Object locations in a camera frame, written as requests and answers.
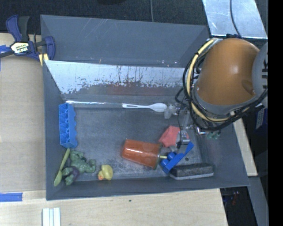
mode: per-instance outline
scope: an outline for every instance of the orange cup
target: orange cup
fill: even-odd
[[[161,144],[127,139],[122,151],[122,157],[156,169],[160,150]]]

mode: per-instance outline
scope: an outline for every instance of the orange object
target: orange object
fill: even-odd
[[[166,129],[166,131],[160,137],[159,142],[161,142],[164,147],[176,145],[176,139],[179,132],[179,127],[169,126],[168,129]]]
[[[159,161],[160,149],[161,144],[127,139],[122,151],[122,157],[156,169]]]

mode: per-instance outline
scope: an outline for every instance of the pink sponge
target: pink sponge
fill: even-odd
[[[166,129],[166,131],[160,137],[159,142],[162,143],[165,147],[176,145],[176,139],[179,131],[179,127],[169,126],[168,129]]]

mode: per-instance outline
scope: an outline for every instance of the white spoon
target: white spoon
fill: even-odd
[[[123,104],[123,108],[148,108],[156,112],[164,112],[167,108],[167,105],[164,103],[155,103],[152,105]]]

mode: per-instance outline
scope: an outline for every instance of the yellow rubber duck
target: yellow rubber duck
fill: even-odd
[[[111,180],[113,177],[113,169],[110,165],[102,165],[101,166],[101,171],[98,173],[98,179],[103,180]]]

